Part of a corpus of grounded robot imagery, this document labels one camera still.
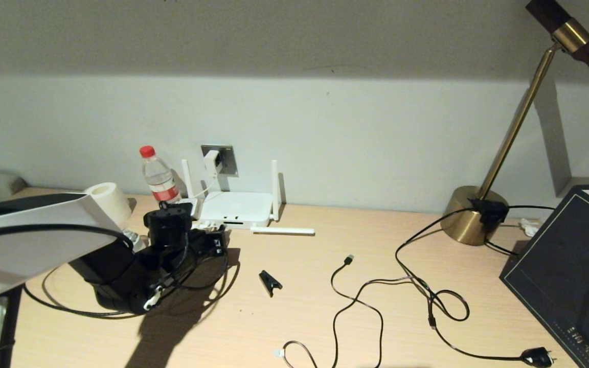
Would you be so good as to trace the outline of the white power adapter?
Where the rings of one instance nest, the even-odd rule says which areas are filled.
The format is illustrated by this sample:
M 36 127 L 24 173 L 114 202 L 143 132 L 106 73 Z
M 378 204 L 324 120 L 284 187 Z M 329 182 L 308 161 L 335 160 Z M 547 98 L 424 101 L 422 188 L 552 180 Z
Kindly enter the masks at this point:
M 216 178 L 223 168 L 220 151 L 217 149 L 208 150 L 203 156 L 203 162 L 207 173 L 212 178 Z

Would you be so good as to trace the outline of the small clear glass cup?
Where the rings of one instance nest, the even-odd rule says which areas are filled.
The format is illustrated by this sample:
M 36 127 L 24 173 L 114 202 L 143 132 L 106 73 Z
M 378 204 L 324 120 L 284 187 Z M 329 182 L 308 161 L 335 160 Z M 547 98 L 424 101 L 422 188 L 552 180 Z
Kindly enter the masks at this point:
M 147 241 L 148 241 L 147 236 L 140 235 L 136 232 L 131 231 L 130 229 L 124 229 L 122 231 L 122 233 L 133 244 L 132 250 L 134 253 L 138 253 L 139 251 L 141 251 L 141 250 L 145 249 L 145 247 L 147 247 Z

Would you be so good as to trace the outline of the black lamp switch box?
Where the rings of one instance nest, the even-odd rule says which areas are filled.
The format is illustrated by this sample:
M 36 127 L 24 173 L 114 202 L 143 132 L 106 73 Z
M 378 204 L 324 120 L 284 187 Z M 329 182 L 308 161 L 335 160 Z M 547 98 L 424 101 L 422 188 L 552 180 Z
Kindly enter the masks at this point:
M 470 199 L 473 209 L 480 214 L 479 221 L 484 226 L 495 226 L 505 221 L 509 214 L 509 205 L 505 202 L 486 200 L 486 199 Z

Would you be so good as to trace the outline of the small black clip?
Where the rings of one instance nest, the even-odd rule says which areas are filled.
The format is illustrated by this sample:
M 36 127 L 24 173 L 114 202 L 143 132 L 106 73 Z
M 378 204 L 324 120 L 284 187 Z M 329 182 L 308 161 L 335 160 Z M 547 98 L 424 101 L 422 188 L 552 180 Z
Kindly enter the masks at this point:
M 283 289 L 283 285 L 266 270 L 259 273 L 259 278 L 270 298 L 274 297 L 274 289 Z

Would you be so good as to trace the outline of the brass desk lamp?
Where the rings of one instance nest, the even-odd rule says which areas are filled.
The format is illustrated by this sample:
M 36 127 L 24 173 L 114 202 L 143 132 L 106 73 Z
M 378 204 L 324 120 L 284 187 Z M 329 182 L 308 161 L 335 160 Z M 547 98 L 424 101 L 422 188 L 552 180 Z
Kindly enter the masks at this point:
M 501 201 L 507 203 L 510 210 L 513 208 L 492 187 L 556 54 L 563 52 L 589 68 L 589 31 L 566 11 L 558 0 L 530 0 L 526 5 L 526 10 L 549 33 L 552 43 L 544 51 L 538 63 L 530 86 L 522 97 L 519 108 L 517 108 L 509 130 L 484 177 L 484 181 L 480 186 L 456 188 L 449 199 L 444 214 L 440 217 L 439 223 L 442 230 L 461 244 L 485 245 L 501 224 L 484 226 L 479 221 L 480 214 L 473 209 L 470 199 Z

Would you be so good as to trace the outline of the plastic bottle with red cap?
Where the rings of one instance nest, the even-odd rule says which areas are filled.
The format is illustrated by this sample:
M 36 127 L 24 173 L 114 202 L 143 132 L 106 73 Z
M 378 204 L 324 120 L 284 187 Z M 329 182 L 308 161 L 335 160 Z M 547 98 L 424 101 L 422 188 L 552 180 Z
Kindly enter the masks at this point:
M 175 203 L 182 199 L 171 169 L 156 154 L 151 145 L 139 149 L 144 180 L 157 202 Z

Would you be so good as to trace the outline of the dark gift bag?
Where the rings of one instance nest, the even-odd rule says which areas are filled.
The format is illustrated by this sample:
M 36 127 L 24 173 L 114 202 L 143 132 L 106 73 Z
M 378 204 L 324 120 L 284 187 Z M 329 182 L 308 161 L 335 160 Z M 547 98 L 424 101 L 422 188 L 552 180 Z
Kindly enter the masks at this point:
M 589 186 L 574 186 L 500 279 L 589 368 Z

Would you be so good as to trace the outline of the white router with antennas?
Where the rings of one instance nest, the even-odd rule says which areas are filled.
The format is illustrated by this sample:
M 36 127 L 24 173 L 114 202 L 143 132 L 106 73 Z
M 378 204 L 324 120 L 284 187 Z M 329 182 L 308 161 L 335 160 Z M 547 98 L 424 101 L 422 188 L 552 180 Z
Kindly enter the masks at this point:
M 271 227 L 269 224 L 280 221 L 281 184 L 278 161 L 271 161 L 271 192 L 209 192 L 204 198 L 194 195 L 194 187 L 187 160 L 182 160 L 183 181 L 186 186 L 187 202 L 195 204 L 196 217 L 194 229 L 203 231 L 229 229 L 248 229 L 254 234 L 280 234 L 313 236 L 312 228 Z

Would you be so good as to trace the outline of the white cup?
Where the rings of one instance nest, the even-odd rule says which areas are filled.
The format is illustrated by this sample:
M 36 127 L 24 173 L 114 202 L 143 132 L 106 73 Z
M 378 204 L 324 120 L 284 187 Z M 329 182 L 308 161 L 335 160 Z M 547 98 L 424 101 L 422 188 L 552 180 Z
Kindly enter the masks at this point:
M 84 190 L 120 229 L 125 229 L 132 210 L 128 198 L 115 182 L 102 182 Z

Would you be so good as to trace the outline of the grey wall socket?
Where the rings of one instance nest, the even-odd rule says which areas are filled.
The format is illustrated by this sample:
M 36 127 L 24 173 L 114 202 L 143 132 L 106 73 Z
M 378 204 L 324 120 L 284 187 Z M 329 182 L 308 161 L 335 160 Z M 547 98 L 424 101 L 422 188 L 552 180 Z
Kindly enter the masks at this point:
M 236 163 L 236 157 L 232 145 L 201 145 L 202 155 L 211 149 L 217 149 L 220 151 L 220 156 L 223 162 L 223 168 L 220 172 L 221 175 L 237 176 L 238 165 Z

